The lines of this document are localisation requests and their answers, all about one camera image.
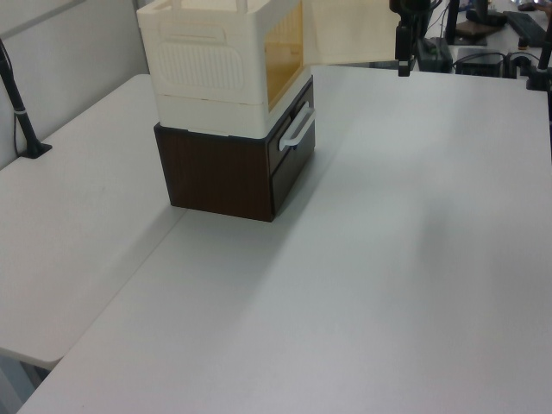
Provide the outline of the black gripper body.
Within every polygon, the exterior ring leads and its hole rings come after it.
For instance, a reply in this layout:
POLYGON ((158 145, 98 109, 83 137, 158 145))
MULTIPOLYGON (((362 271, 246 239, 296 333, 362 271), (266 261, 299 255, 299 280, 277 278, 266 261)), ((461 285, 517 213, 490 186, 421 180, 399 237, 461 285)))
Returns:
POLYGON ((401 22, 411 22, 413 19, 427 16, 436 7, 436 1, 431 0, 390 0, 390 11, 400 16, 401 22))

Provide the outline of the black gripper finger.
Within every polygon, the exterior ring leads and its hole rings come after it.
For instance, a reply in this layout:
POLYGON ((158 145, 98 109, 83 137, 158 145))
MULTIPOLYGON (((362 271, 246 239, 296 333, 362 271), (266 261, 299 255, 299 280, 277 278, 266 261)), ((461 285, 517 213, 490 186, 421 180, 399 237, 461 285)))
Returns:
POLYGON ((396 27, 395 59, 399 77, 409 77, 411 71, 411 31, 400 23, 396 27))

